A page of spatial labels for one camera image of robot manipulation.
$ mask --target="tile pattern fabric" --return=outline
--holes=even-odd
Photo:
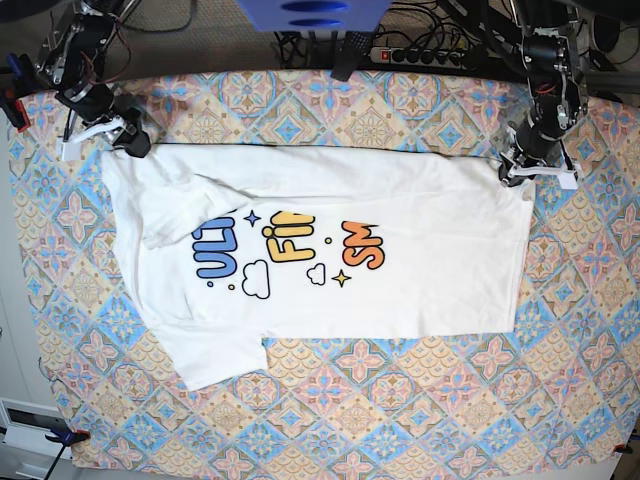
[[[157,141],[495,156],[521,86],[467,78],[237,72],[120,85]],[[586,179],[537,180],[513,333],[267,340],[268,372],[188,392],[128,298],[103,146],[56,160],[66,111],[10,132],[20,254],[77,466],[229,479],[473,479],[601,462],[640,413],[640,114],[592,99],[566,140]]]

